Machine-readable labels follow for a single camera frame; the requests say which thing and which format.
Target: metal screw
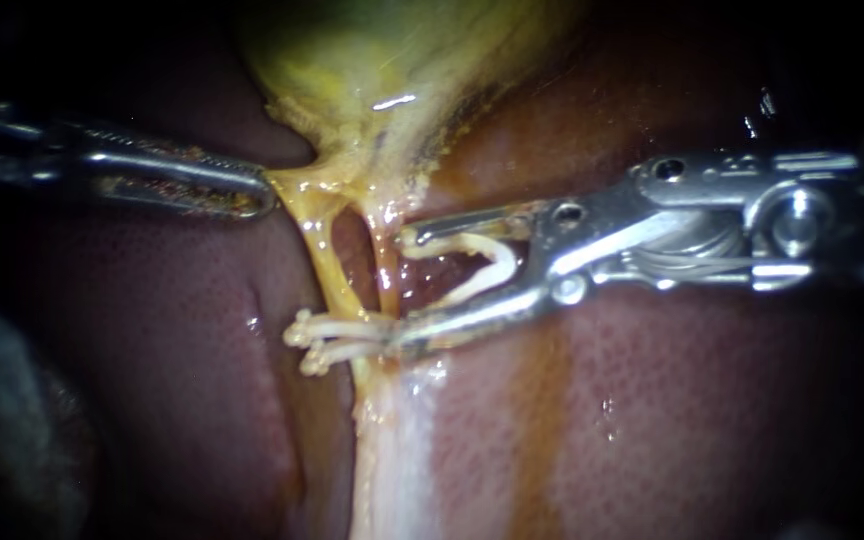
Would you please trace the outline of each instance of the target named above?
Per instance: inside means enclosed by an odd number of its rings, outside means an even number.
[[[578,304],[585,298],[588,282],[580,275],[566,276],[552,286],[552,299],[565,306]]]
[[[663,182],[678,182],[679,177],[685,172],[685,163],[677,159],[664,159],[655,164],[652,172]]]

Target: yellow fat tissue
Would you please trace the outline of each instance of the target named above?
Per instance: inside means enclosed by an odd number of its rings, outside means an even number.
[[[388,398],[394,382],[387,379],[396,375],[380,369],[379,349],[362,336],[392,324],[388,315],[398,305],[394,284],[379,283],[386,316],[362,308],[333,249],[332,224],[346,208],[354,210],[370,231],[378,273],[394,272],[392,239],[421,208],[439,156],[495,99],[563,50],[586,4],[254,1],[239,14],[239,47],[269,116],[318,153],[307,167],[269,171],[267,178],[304,235],[328,309],[325,319],[300,313],[298,322],[312,326],[293,328],[286,341],[309,347],[317,328],[341,327],[355,337],[331,351],[344,347],[352,358],[356,391],[353,538],[388,537],[375,486],[380,463],[394,467],[395,458],[388,450],[381,461],[376,456],[388,448],[380,440],[391,429],[384,421],[394,412]],[[310,353],[301,369],[321,374],[333,360]]]

